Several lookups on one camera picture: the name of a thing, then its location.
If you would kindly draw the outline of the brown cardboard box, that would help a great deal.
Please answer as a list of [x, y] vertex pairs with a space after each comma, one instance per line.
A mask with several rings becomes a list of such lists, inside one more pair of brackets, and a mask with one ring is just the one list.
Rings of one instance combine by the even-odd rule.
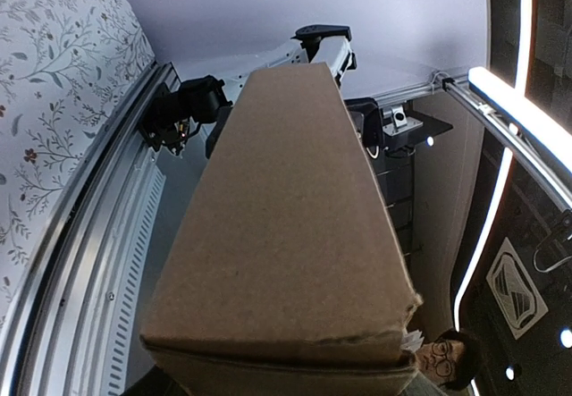
[[252, 72], [140, 330], [190, 395], [397, 395], [420, 305], [323, 63]]

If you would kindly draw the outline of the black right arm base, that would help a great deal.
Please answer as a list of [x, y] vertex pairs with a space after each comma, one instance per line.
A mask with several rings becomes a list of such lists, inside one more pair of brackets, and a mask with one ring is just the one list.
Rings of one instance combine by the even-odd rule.
[[225, 83], [212, 75], [185, 80], [176, 91], [163, 83], [139, 120], [139, 131], [155, 152], [162, 147], [178, 156], [203, 125], [218, 122], [222, 108], [230, 107]]

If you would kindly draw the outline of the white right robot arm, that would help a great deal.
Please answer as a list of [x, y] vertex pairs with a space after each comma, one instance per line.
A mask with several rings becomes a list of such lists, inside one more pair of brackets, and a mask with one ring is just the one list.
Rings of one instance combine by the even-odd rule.
[[224, 82], [223, 93], [235, 103], [251, 72], [285, 65], [325, 63], [340, 83], [347, 71], [357, 68], [350, 41], [351, 30], [343, 25], [314, 24], [298, 29], [292, 38], [274, 50], [240, 55], [209, 71]]

